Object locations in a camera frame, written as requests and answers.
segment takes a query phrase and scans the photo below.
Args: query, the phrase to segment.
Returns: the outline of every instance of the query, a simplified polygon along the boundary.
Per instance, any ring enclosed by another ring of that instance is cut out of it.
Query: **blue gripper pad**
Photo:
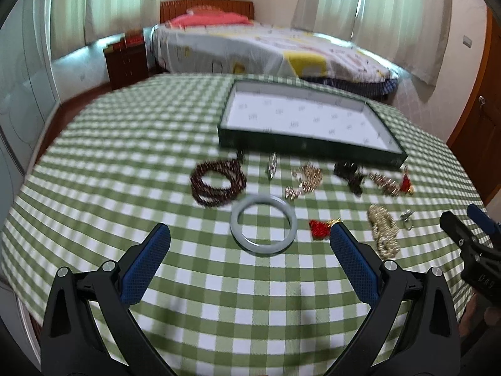
[[[155,232],[150,234],[147,245],[134,260],[129,270],[122,278],[123,304],[137,304],[143,298],[151,280],[160,267],[170,247],[170,230],[161,224]]]
[[[358,299],[374,307],[379,299],[377,276],[340,224],[331,228],[331,248]]]
[[[467,208],[468,217],[474,221],[487,235],[492,236],[499,228],[496,228],[496,222],[488,217],[482,210],[473,203]]]

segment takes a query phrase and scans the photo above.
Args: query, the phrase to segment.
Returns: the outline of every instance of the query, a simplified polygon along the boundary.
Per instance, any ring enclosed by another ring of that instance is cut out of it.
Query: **rectangular tray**
[[[237,81],[218,126],[223,148],[400,167],[407,154],[364,100]]]

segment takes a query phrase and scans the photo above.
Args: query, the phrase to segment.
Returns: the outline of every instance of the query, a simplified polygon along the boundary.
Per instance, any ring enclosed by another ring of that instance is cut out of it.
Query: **curtain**
[[[85,5],[87,0],[52,0],[52,60],[85,46]]]
[[[349,41],[359,0],[298,0],[292,27]]]
[[[362,0],[352,42],[436,85],[452,0]]]
[[[87,0],[85,41],[158,24],[160,0]]]

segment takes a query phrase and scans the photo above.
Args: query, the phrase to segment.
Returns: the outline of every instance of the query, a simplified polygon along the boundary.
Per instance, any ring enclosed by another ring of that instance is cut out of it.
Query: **silver screw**
[[[393,260],[387,260],[384,262],[384,267],[386,267],[389,271],[395,271],[398,266]]]
[[[68,274],[68,269],[66,267],[61,267],[58,270],[58,277],[64,277]]]
[[[440,277],[442,275],[442,269],[440,267],[433,267],[431,269],[431,272],[437,277]]]
[[[103,264],[103,270],[104,271],[112,271],[115,268],[116,264],[114,261],[107,261],[105,264]]]

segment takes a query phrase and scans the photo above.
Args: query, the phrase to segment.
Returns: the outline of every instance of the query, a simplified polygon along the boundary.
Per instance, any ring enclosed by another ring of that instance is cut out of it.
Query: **wooden floor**
[[[37,155],[36,163],[42,155],[45,154],[47,148],[52,144],[52,142],[61,134],[64,128],[73,120],[79,112],[86,105],[88,105],[92,100],[96,99],[96,97],[103,95],[107,92],[111,91],[111,85],[106,84],[102,86],[95,87],[89,91],[82,93],[72,99],[69,99],[67,102],[62,103],[59,109],[54,116],[54,119],[51,122],[51,125],[47,129],[47,133],[45,134],[45,138],[42,141],[40,146],[40,150]]]

